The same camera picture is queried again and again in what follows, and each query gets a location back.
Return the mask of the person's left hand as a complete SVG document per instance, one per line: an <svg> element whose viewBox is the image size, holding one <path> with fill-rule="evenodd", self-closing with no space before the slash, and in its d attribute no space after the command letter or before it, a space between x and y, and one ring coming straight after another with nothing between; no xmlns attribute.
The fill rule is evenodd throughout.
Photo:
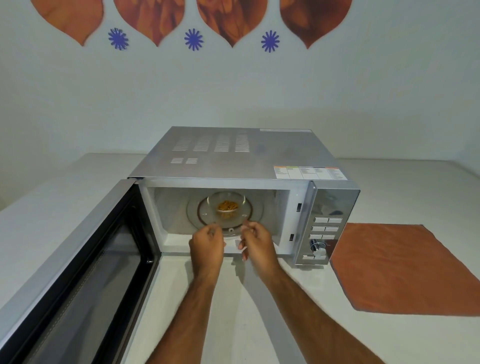
<svg viewBox="0 0 480 364"><path fill-rule="evenodd" d="M195 232L189 240L190 258L195 278L216 283L223 263L224 248L208 241L207 226Z"/></svg>

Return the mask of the person's right hand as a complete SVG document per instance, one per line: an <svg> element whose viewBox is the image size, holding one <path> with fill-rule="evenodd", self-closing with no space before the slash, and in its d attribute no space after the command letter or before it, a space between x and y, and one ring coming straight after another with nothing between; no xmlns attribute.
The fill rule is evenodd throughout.
<svg viewBox="0 0 480 364"><path fill-rule="evenodd" d="M256 262L249 259L258 276L265 285L268 285L282 270L270 232L262 225L261 255Z"/></svg>

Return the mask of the person's right forearm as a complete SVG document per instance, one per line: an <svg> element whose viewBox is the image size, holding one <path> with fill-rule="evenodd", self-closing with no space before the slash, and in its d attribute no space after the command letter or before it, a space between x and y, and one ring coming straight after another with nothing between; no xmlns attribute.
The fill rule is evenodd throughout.
<svg viewBox="0 0 480 364"><path fill-rule="evenodd" d="M385 364L274 261L255 266L307 364Z"/></svg>

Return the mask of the person's left forearm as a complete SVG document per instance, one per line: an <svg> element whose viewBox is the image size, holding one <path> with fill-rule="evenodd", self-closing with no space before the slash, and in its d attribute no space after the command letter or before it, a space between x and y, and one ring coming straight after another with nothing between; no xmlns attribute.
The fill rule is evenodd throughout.
<svg viewBox="0 0 480 364"><path fill-rule="evenodd" d="M195 272L177 312L145 364L201 364L219 271L219 266L207 266Z"/></svg>

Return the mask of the clear glass bowl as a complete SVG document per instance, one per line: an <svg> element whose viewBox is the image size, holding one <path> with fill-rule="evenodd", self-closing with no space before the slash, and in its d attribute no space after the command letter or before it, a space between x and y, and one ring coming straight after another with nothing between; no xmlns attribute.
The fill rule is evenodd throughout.
<svg viewBox="0 0 480 364"><path fill-rule="evenodd" d="M224 200L234 201L238 203L238 209L232 212L225 213L218 211L218 204L223 202ZM215 213L218 218L223 220L229 220L237 216L241 209L245 206L246 201L246 196L243 193L236 191L217 191L207 197L208 207L212 210L213 213Z"/></svg>

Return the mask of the glass microwave turntable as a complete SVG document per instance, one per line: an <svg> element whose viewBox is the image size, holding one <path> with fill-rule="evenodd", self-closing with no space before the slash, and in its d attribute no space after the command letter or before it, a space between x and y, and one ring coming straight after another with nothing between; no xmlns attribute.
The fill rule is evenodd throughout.
<svg viewBox="0 0 480 364"><path fill-rule="evenodd" d="M265 203L263 201L253 196L244 195L247 199L245 206L237 216L231 219L224 220L217 217L207 204L208 196L192 197L187 204L187 217L190 223L198 229L210 224L217 224L222 228L225 237L230 238L239 236L241 233L241 226L245 220L259 221L262 219L266 211Z"/></svg>

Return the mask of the silver microwave oven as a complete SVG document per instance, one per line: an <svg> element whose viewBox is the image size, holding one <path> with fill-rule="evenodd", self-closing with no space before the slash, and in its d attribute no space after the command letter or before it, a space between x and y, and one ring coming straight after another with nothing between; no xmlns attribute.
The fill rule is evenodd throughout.
<svg viewBox="0 0 480 364"><path fill-rule="evenodd" d="M147 187L154 234L165 255L188 254L188 240L202 228L188 219L191 198L236 191L265 203L261 220L249 221L268 230L278 256L294 267L329 264L359 197L359 186L346 174L348 180L277 179L274 166L333 167L345 174L310 129L174 126L129 179L141 180ZM241 252L241 230L224 240L227 256ZM326 259L314 259L314 242L326 245Z"/></svg>

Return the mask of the white warning label sticker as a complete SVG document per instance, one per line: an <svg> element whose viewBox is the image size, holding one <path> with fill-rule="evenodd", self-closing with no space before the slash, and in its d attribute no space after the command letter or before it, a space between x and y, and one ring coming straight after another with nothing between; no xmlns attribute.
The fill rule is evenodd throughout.
<svg viewBox="0 0 480 364"><path fill-rule="evenodd" d="M276 179L308 181L348 181L337 167L274 166Z"/></svg>

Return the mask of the microwave door with black window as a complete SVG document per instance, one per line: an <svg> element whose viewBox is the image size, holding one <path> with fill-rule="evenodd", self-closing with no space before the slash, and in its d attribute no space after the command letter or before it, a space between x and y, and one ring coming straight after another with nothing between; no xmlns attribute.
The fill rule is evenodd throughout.
<svg viewBox="0 0 480 364"><path fill-rule="evenodd" d="M161 252L122 179L0 308L0 364L126 364Z"/></svg>

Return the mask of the orange cloth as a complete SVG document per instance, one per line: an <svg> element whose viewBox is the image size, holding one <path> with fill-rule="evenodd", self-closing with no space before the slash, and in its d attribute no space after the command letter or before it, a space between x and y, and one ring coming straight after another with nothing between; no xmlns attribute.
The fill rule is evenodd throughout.
<svg viewBox="0 0 480 364"><path fill-rule="evenodd" d="M347 223L330 265L357 311L480 317L480 279L423 225Z"/></svg>

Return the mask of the orange leaf wall decal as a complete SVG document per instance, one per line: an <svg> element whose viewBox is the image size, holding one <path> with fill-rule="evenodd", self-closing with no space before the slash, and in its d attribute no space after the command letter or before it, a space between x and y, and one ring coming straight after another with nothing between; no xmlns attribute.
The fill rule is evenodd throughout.
<svg viewBox="0 0 480 364"><path fill-rule="evenodd" d="M37 13L51 26L82 47L100 27L103 0L30 0Z"/></svg>
<svg viewBox="0 0 480 364"><path fill-rule="evenodd" d="M114 0L119 15L158 47L185 13L185 0Z"/></svg>

